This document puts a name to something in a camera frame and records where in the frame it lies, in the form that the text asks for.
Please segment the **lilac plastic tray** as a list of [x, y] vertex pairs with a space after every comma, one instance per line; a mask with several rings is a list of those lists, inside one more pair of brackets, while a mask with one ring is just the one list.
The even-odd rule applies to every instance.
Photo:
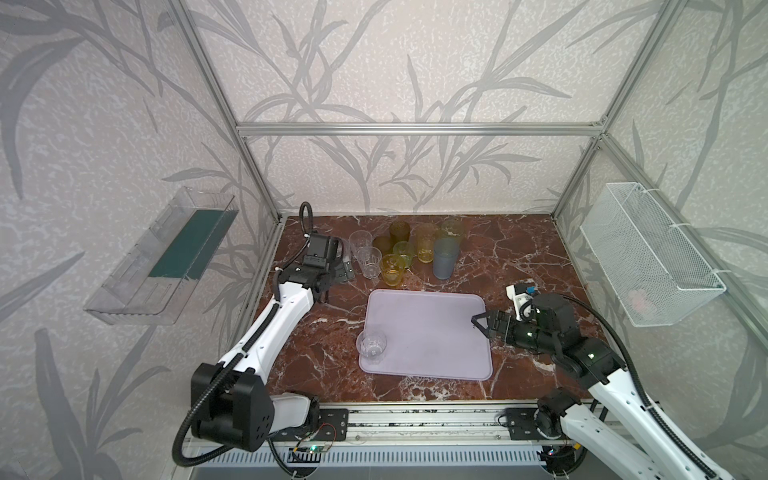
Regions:
[[378, 289], [364, 326], [382, 334], [383, 352], [360, 356], [369, 374], [484, 381], [493, 372], [490, 342], [471, 323], [486, 311], [474, 294]]

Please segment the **yellow short glass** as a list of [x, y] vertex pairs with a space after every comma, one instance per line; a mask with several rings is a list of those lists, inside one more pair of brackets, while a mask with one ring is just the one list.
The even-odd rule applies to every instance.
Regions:
[[407, 269], [407, 258], [398, 254], [387, 254], [380, 262], [380, 277], [389, 287], [398, 287]]

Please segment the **clear faceted glass front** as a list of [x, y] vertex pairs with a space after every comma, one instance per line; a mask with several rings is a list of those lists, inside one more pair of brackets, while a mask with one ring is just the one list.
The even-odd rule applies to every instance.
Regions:
[[363, 360], [372, 364], [379, 363], [387, 348], [386, 334], [377, 328], [366, 328], [358, 335], [356, 348]]

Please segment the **clear faceted glass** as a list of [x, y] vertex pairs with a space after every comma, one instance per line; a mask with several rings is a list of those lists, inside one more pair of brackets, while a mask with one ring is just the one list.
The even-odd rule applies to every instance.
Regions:
[[377, 328], [366, 328], [358, 335], [356, 348], [363, 360], [372, 364], [379, 363], [387, 348], [386, 334]]
[[381, 273], [382, 252], [373, 246], [364, 246], [357, 250], [356, 258], [362, 275], [366, 279], [376, 279]]

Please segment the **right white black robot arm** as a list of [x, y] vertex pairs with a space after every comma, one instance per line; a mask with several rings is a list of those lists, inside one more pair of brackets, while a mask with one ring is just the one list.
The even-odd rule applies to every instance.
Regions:
[[628, 433], [615, 432], [570, 392], [557, 389], [537, 402], [534, 422], [542, 436], [568, 438], [622, 479], [731, 478], [648, 396], [622, 341], [609, 346], [582, 334], [575, 307], [599, 319], [596, 310], [571, 296], [534, 288], [516, 293], [514, 301], [514, 312], [477, 314], [473, 326], [488, 339], [548, 355]]

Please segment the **amber dotted glass front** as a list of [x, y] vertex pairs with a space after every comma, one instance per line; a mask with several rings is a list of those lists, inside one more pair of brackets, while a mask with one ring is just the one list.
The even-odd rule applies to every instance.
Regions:
[[377, 248], [382, 255], [388, 255], [392, 253], [393, 239], [390, 235], [376, 236], [372, 241], [372, 246]]

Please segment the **tall blue frosted glass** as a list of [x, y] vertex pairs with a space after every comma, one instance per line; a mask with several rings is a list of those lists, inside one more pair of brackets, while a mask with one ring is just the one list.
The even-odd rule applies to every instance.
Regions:
[[460, 241], [456, 237], [438, 238], [434, 243], [433, 274], [439, 280], [449, 279], [460, 253]]

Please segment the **amber dotted glass rear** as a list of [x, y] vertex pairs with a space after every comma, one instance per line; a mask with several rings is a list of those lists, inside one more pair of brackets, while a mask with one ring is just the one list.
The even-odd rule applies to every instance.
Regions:
[[390, 224], [389, 234], [393, 244], [407, 242], [411, 235], [411, 226], [406, 221], [394, 221]]

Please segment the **green short glass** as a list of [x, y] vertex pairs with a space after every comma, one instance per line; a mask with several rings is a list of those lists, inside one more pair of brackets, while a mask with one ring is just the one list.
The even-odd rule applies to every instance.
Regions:
[[393, 246], [392, 253], [402, 257], [405, 262], [405, 267], [410, 269], [414, 258], [416, 257], [416, 248], [410, 241], [399, 241]]

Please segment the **pink object in basket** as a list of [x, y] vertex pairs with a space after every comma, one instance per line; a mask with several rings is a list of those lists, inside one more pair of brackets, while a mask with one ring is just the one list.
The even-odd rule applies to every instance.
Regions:
[[627, 298], [632, 309], [639, 315], [652, 315], [657, 310], [656, 305], [643, 289], [630, 290]]

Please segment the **tall green glass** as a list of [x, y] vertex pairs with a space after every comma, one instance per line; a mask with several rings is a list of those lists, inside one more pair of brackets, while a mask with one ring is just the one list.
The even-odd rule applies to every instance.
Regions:
[[460, 218], [452, 217], [444, 220], [438, 230], [440, 238], [461, 242], [465, 235], [465, 227]]

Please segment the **tall yellow glass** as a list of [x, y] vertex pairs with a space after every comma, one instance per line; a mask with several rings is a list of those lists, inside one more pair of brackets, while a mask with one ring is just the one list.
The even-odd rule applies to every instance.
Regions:
[[421, 263], [429, 264], [434, 259], [434, 243], [438, 226], [433, 223], [418, 225], [413, 231], [416, 256]]

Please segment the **green sheet in shelf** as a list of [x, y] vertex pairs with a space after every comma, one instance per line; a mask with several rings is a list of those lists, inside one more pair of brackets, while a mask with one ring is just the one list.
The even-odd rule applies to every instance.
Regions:
[[196, 210], [149, 277], [200, 280], [237, 215], [236, 210]]

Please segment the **horizontal aluminium frame bar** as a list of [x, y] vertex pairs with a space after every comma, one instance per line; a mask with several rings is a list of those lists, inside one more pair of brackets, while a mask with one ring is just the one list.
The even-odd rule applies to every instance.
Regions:
[[600, 122], [247, 122], [236, 126], [242, 137], [261, 136], [585, 136], [599, 135]]

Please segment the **clear acrylic wall shelf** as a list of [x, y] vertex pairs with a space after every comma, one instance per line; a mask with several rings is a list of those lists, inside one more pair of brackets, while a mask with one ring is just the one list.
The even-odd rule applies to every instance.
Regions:
[[181, 187], [84, 311], [108, 325], [173, 325], [239, 208], [229, 193]]

